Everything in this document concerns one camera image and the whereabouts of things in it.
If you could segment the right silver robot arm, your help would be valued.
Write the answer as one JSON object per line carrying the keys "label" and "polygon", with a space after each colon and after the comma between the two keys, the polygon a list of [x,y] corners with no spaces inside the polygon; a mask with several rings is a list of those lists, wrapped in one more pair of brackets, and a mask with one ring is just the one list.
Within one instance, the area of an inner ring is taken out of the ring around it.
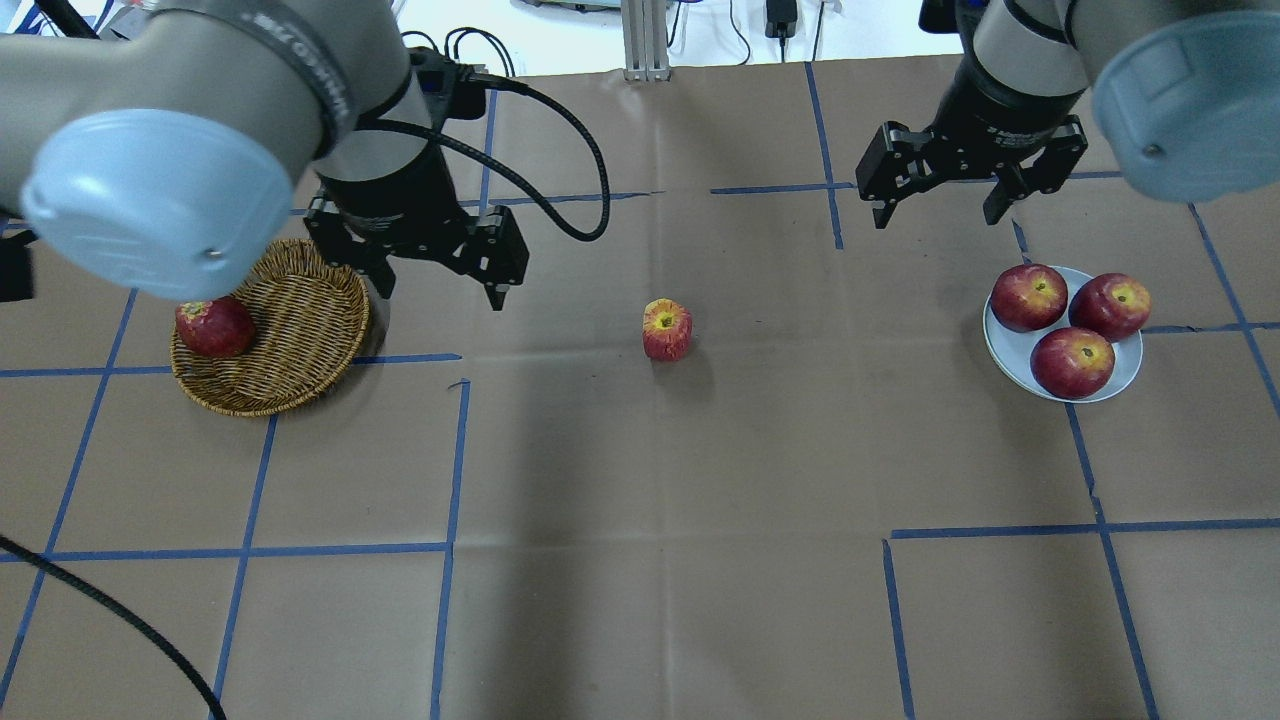
{"label": "right silver robot arm", "polygon": [[919,27],[956,35],[963,59],[922,131],[883,123],[855,170],[886,228],[904,200],[993,179],[995,224],[1059,191],[1094,122],[1130,187],[1206,202],[1277,182],[1275,1],[924,1]]}

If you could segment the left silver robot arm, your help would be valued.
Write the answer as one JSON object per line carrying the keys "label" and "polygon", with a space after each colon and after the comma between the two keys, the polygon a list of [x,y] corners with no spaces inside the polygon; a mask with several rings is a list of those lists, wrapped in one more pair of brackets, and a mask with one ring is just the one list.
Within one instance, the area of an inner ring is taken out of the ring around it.
{"label": "left silver robot arm", "polygon": [[502,309],[529,249],[474,215],[443,126],[477,119],[477,73],[406,47],[387,1],[146,1],[131,41],[3,36],[3,215],[65,260],[173,301],[236,290],[303,217],[323,260],[383,297],[392,258],[475,279]]}

